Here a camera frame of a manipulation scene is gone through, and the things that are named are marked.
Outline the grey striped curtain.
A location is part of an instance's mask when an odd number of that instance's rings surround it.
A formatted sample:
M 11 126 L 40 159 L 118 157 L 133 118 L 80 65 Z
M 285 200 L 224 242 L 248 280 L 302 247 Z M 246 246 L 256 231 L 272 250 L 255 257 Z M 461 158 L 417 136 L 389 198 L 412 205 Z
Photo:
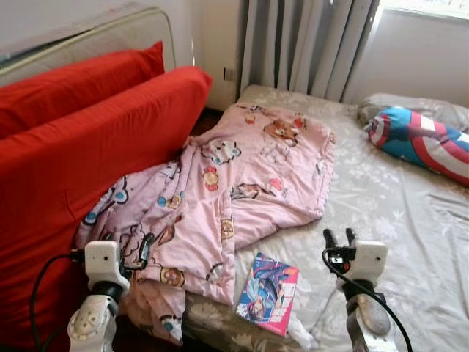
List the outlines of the grey striped curtain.
M 379 17 L 380 0 L 243 0 L 238 90 L 342 100 Z

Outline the bed with grey floral sheet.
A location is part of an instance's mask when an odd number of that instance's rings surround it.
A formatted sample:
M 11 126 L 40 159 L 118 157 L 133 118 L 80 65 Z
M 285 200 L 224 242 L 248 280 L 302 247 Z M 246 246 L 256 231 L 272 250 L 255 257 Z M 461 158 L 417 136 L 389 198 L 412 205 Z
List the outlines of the bed with grey floral sheet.
M 237 254 L 237 290 L 256 254 L 300 271 L 292 317 L 311 335 L 309 347 L 239 318 L 234 308 L 187 297 L 184 350 L 209 352 L 351 352 L 345 298 L 321 259 L 322 231 L 345 242 L 345 229 L 388 245 L 377 285 L 408 333 L 399 350 L 469 352 L 469 194 L 466 187 L 397 160 L 366 140 L 355 105 L 251 85 L 241 103 L 284 107 L 323 121 L 336 134 L 335 174 L 325 214 L 285 229 Z

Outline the colourful comic book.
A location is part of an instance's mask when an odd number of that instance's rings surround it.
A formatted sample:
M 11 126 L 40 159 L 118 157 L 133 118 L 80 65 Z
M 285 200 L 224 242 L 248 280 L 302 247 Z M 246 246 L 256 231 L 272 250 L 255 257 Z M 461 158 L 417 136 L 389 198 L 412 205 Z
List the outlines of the colourful comic book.
M 300 272 L 266 254 L 256 254 L 235 312 L 255 325 L 285 337 Z

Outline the thin red pillow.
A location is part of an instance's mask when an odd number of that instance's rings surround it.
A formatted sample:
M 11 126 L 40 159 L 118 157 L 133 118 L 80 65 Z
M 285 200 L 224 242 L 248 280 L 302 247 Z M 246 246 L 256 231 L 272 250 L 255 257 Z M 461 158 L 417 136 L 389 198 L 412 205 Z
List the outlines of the thin red pillow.
M 164 73 L 163 44 L 115 51 L 0 87 L 0 140 L 76 113 Z

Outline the beige headboard with gold trim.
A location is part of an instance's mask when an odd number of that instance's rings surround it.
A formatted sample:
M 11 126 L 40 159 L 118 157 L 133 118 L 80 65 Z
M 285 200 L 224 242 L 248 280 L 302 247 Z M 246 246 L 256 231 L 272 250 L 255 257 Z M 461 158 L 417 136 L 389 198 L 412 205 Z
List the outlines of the beige headboard with gold trim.
M 114 51 L 144 50 L 163 44 L 165 70 L 178 66 L 168 15 L 155 6 L 127 3 L 72 26 L 0 47 L 0 87 L 54 68 Z

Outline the blue red striped star bolster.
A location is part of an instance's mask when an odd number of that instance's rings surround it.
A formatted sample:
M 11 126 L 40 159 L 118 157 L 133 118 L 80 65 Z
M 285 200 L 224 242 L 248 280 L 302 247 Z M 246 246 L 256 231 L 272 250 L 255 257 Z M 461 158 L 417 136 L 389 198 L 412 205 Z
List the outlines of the blue red striped star bolster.
M 392 106 L 366 124 L 369 141 L 389 155 L 469 185 L 469 134 Z

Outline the grey floral pillow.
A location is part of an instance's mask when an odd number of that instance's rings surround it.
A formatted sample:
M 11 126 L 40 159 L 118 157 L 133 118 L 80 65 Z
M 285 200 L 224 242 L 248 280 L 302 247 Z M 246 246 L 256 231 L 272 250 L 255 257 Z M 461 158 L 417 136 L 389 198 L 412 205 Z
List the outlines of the grey floral pillow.
M 469 108 L 444 100 L 435 100 L 435 98 L 413 98 L 388 93 L 376 93 L 364 98 L 358 104 L 356 120 L 359 125 L 366 126 L 379 111 L 392 106 L 415 111 L 462 132 L 469 130 Z

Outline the pink cartoon print blanket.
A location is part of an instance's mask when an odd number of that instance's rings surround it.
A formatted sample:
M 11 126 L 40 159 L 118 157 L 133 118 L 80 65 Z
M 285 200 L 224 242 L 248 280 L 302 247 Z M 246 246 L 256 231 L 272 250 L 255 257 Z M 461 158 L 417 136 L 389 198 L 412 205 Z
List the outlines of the pink cartoon print blanket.
M 238 249 L 324 215 L 336 142 L 308 115 L 232 105 L 177 157 L 111 185 L 74 244 L 119 239 L 126 261 L 153 232 L 148 266 L 132 275 L 120 308 L 139 329 L 179 345 L 188 294 L 235 303 Z

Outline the thick red bolster pillow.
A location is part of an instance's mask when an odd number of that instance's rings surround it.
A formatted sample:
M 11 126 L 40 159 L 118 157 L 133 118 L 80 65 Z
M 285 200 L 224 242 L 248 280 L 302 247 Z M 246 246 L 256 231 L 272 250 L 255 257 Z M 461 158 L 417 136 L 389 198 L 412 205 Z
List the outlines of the thick red bolster pillow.
M 88 279 L 56 256 L 118 179 L 179 155 L 211 85 L 175 68 L 0 141 L 0 349 L 34 350 L 34 333 L 66 324 Z

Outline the bright window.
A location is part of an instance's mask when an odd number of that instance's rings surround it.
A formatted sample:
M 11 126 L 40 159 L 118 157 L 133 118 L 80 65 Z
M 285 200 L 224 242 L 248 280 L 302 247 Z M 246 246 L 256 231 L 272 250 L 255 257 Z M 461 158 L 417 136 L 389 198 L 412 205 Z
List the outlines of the bright window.
M 452 19 L 469 19 L 469 0 L 380 0 L 386 9 Z

